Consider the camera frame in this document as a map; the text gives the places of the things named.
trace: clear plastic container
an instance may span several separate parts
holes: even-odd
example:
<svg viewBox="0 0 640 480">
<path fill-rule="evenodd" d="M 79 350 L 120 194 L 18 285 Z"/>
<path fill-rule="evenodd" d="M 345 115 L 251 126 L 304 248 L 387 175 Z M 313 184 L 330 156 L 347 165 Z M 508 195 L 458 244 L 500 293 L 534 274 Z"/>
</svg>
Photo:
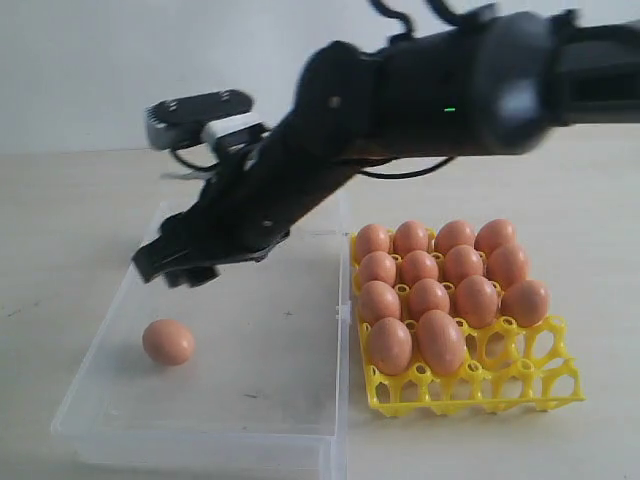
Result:
<svg viewBox="0 0 640 480">
<path fill-rule="evenodd" d="M 242 478 L 346 478 L 349 252 L 334 197 L 259 264 L 209 284 L 144 285 L 130 268 L 53 420 L 81 460 Z M 163 205 L 161 220 L 180 210 Z M 141 346 L 158 318 L 196 352 L 162 368 Z"/>
</svg>

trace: black robotic arm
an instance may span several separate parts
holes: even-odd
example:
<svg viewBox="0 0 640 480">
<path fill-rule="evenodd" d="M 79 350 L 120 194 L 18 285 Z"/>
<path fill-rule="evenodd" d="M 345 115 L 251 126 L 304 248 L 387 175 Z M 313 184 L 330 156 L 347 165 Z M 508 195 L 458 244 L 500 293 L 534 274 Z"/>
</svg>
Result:
<svg viewBox="0 0 640 480">
<path fill-rule="evenodd" d="M 198 286 L 217 265 L 264 259 L 354 175 L 384 178 L 369 167 L 522 154 L 553 127 L 640 122 L 638 24 L 580 28 L 573 11 L 499 17 L 492 6 L 457 15 L 429 0 L 455 28 L 414 38 L 408 16 L 371 3 L 405 32 L 374 53 L 344 42 L 318 51 L 273 130 L 239 91 L 149 109 L 152 147 L 191 166 L 179 150 L 206 143 L 218 162 L 197 167 L 209 175 L 198 201 L 134 255 L 145 282 Z"/>
</svg>

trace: cable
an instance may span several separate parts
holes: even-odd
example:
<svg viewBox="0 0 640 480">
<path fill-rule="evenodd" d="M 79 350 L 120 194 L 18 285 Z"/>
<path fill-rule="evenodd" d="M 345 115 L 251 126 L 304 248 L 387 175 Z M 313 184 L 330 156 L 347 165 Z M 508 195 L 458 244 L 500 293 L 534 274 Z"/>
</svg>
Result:
<svg viewBox="0 0 640 480">
<path fill-rule="evenodd" d="M 457 157 L 447 157 L 443 160 L 440 160 L 435 165 L 432 165 L 427 168 L 423 168 L 422 170 L 415 170 L 413 172 L 404 172 L 404 173 L 377 173 L 377 172 L 369 172 L 368 170 L 362 170 L 360 175 L 364 175 L 369 178 L 376 178 L 378 180 L 405 180 L 407 178 L 417 178 L 422 177 L 424 175 L 429 175 L 437 170 L 440 170 L 442 167 L 453 162 Z"/>
<path fill-rule="evenodd" d="M 496 6 L 493 3 L 460 14 L 451 10 L 446 0 L 425 0 L 425 2 L 440 20 L 452 27 L 475 28 L 496 17 Z"/>
<path fill-rule="evenodd" d="M 462 25 L 462 20 L 464 15 L 460 15 L 455 13 L 453 10 L 449 8 L 449 6 L 444 2 L 444 0 L 425 0 L 427 5 L 431 7 L 433 13 L 436 14 L 440 20 L 444 23 L 448 23 L 452 27 L 459 27 Z"/>
<path fill-rule="evenodd" d="M 411 17 L 409 17 L 409 15 L 404 12 L 394 10 L 393 8 L 385 5 L 382 0 L 369 0 L 369 3 L 374 8 L 374 10 L 383 17 L 398 20 L 400 23 L 402 23 L 402 25 L 404 26 L 404 33 L 400 34 L 401 37 L 413 37 L 413 22 L 411 21 Z"/>
<path fill-rule="evenodd" d="M 184 159 L 176 150 L 169 150 L 169 154 L 178 162 L 180 165 L 187 167 L 195 172 L 213 172 L 216 168 L 218 168 L 218 164 L 214 163 L 213 165 L 209 165 L 208 167 L 201 167 L 200 165 L 196 165 L 195 163 L 191 163 Z"/>
</svg>

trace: brown egg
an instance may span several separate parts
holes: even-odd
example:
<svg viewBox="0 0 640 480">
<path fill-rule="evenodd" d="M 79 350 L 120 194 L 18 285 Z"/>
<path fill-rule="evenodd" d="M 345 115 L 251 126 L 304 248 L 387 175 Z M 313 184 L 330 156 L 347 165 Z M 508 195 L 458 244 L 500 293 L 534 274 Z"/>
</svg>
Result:
<svg viewBox="0 0 640 480">
<path fill-rule="evenodd" d="M 378 321 L 367 336 L 369 360 L 385 375 L 400 375 L 409 368 L 413 351 L 409 329 L 396 318 Z"/>
<path fill-rule="evenodd" d="M 469 245 L 473 247 L 476 234 L 471 224 L 464 220 L 453 220 L 440 229 L 436 235 L 433 248 L 442 255 L 447 255 L 453 247 Z"/>
<path fill-rule="evenodd" d="M 362 287 L 358 296 L 358 312 L 364 322 L 374 325 L 386 317 L 400 318 L 400 298 L 384 282 L 373 280 Z"/>
<path fill-rule="evenodd" d="M 176 320 L 156 320 L 145 328 L 142 347 L 147 355 L 162 365 L 182 365 L 193 355 L 195 340 L 191 331 Z"/>
<path fill-rule="evenodd" d="M 516 241 L 516 229 L 509 220 L 498 218 L 486 223 L 476 236 L 475 248 L 487 258 L 503 245 Z"/>
<path fill-rule="evenodd" d="M 398 227 L 393 236 L 393 251 L 401 257 L 414 250 L 427 251 L 429 247 L 429 232 L 427 227 L 415 220 L 404 222 Z"/>
<path fill-rule="evenodd" d="M 444 278 L 457 286 L 467 277 L 482 275 L 484 264 L 473 247 L 458 245 L 453 247 L 444 257 L 443 271 Z"/>
<path fill-rule="evenodd" d="M 389 253 L 391 250 L 389 232 L 382 225 L 374 223 L 362 227 L 356 235 L 354 250 L 357 263 L 371 252 Z"/>
<path fill-rule="evenodd" d="M 502 296 L 502 314 L 527 328 L 540 323 L 549 313 L 549 289 L 537 280 L 524 280 L 510 287 Z"/>
<path fill-rule="evenodd" d="M 517 243 L 503 245 L 487 260 L 487 278 L 498 282 L 505 291 L 528 276 L 529 257 Z"/>
<path fill-rule="evenodd" d="M 357 275 L 361 286 L 372 280 L 393 286 L 396 283 L 396 261 L 388 253 L 371 252 L 360 262 Z"/>
<path fill-rule="evenodd" d="M 496 321 L 498 292 L 481 275 L 465 278 L 454 293 L 456 314 L 472 328 L 485 328 Z"/>
<path fill-rule="evenodd" d="M 412 319 L 419 319 L 429 310 L 441 310 L 449 313 L 451 300 L 449 293 L 432 278 L 424 278 L 417 282 L 409 292 L 409 315 Z"/>
<path fill-rule="evenodd" d="M 436 259 L 427 252 L 415 250 L 400 262 L 400 281 L 413 287 L 423 278 L 438 279 L 438 264 Z"/>
<path fill-rule="evenodd" d="M 436 375 L 452 375 L 464 362 L 464 335 L 448 314 L 439 310 L 425 313 L 418 322 L 416 337 L 420 355 Z"/>
</svg>

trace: white table surface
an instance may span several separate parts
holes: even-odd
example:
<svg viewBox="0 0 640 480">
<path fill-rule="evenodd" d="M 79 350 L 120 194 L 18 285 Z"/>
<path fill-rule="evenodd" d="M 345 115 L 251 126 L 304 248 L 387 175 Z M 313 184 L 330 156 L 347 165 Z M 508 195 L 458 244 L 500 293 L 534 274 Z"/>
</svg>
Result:
<svg viewBox="0 0 640 480">
<path fill-rule="evenodd" d="M 146 151 L 5 156 L 0 168 L 0 478 L 181 480 L 78 464 L 49 425 L 158 203 L 199 184 L 160 180 L 178 167 Z M 346 190 L 352 229 L 512 219 L 567 319 L 587 396 L 550 413 L 383 419 L 353 348 L 350 479 L 638 478 L 640 128 L 571 129 L 524 157 Z"/>
</svg>

